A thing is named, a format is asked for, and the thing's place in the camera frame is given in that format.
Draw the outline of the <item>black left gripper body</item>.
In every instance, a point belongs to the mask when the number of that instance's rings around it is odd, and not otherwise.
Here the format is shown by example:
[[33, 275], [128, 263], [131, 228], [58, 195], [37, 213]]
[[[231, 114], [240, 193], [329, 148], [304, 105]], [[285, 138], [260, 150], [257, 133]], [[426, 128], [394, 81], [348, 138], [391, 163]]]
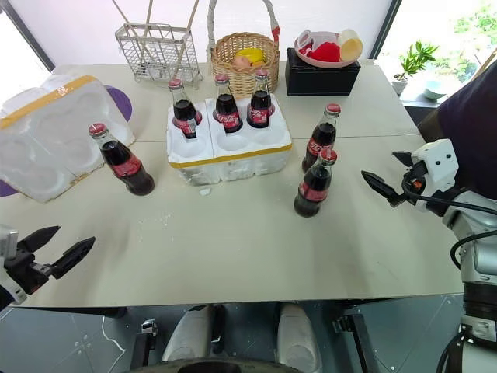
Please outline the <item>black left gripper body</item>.
[[38, 264], [34, 260], [33, 253], [18, 249], [16, 255], [4, 263], [7, 274], [28, 295], [32, 295], [43, 286], [51, 275], [51, 268], [48, 265]]

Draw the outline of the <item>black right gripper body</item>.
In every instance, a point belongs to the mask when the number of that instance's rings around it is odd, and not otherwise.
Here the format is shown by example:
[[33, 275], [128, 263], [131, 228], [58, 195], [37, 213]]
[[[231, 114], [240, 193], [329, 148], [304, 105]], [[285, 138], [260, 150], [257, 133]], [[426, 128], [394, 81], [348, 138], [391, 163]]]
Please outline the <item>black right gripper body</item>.
[[416, 203], [417, 196], [421, 195], [426, 187], [427, 168], [424, 161], [418, 161], [408, 168], [403, 175], [401, 187], [406, 200], [409, 203]]

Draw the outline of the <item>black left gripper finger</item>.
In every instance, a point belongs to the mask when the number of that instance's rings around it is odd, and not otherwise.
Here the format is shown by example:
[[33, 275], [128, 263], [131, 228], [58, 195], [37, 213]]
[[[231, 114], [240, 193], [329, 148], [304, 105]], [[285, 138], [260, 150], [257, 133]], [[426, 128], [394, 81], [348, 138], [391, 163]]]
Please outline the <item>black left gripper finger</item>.
[[96, 237], [90, 237], [75, 243], [66, 250], [62, 257], [50, 265], [50, 275], [56, 279], [62, 278], [69, 270], [80, 263], [90, 252]]
[[17, 253], [35, 253], [45, 246], [60, 229], [60, 226], [51, 226], [36, 230], [17, 242]]

